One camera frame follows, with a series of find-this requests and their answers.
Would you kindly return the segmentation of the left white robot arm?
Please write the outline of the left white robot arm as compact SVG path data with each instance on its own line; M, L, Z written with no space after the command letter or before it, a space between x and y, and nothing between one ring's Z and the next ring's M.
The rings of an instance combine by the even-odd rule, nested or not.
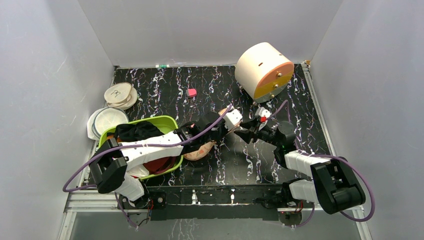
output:
M187 122L169 133L135 142L107 140L95 153L89 165L98 193L115 192L135 207L149 203L145 185L128 171L155 160L180 157L217 142L240 123L231 112L212 112L198 121Z

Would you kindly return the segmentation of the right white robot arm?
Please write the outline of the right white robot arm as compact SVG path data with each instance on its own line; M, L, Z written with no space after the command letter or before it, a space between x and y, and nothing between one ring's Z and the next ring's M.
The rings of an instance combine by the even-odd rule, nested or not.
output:
M295 207L303 200L319 204L328 214L335 214L365 203L365 192L354 171L334 157L316 157L298 150L295 127L291 123L283 121L277 128L267 125L260 128L260 123L253 120L241 127L234 133L244 142L261 140L275 146L274 159L280 166L311 178L283 183L281 199L286 206Z

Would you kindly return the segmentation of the floral mesh laundry bag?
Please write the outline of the floral mesh laundry bag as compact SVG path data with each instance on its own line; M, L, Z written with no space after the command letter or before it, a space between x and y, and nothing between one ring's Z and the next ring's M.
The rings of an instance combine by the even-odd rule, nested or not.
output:
M224 108L221 111L219 111L217 114L219 116L225 116L225 114L228 112L228 108ZM184 158L189 160L189 161L198 161L200 159L202 159L203 157L205 157L210 151L211 149L214 147L215 144L217 144L218 142L220 142L221 140L224 139L224 137L226 135L228 135L229 133L234 132L234 130L232 131L228 131L225 127L225 121L222 120L217 123L208 133L205 133L202 137L199 137L198 140L202 139L201 142L203 143L202 145L200 145L199 147L195 147L195 151L189 152L184 154Z

